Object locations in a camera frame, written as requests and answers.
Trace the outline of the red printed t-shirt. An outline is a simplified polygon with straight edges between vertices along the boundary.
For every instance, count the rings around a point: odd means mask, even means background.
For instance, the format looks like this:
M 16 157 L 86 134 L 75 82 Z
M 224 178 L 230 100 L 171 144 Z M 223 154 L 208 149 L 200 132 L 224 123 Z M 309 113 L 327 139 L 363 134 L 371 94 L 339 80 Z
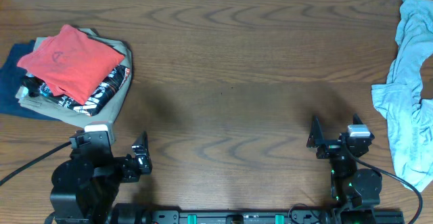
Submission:
M 110 46 L 65 24 L 58 35 L 20 58 L 17 66 L 43 80 L 55 96 L 67 95 L 83 105 L 124 59 Z

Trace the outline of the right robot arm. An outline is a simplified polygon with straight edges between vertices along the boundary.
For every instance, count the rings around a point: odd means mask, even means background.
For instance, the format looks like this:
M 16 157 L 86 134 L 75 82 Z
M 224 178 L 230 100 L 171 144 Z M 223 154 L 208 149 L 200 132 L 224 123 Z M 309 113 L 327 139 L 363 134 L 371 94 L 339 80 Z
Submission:
M 319 213 L 319 223 L 376 222 L 373 209 L 380 203 L 382 175 L 357 166 L 357 160 L 368 153 L 373 139 L 373 133 L 356 114 L 337 139 L 326 139 L 318 117 L 313 117 L 306 146 L 317 150 L 318 159 L 329 161 L 331 195 L 336 200 L 335 207 Z

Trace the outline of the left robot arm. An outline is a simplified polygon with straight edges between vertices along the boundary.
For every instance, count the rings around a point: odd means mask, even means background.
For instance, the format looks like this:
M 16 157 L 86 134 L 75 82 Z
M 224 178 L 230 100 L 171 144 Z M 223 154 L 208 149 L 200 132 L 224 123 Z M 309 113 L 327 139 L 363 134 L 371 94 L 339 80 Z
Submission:
M 77 131 L 70 142 L 70 160 L 59 165 L 51 177 L 53 212 L 46 223 L 152 222 L 152 215 L 144 207 L 113 204 L 120 184 L 138 182 L 140 176 L 152 172 L 146 132 L 132 145 L 134 156 L 113 156 L 106 131 Z

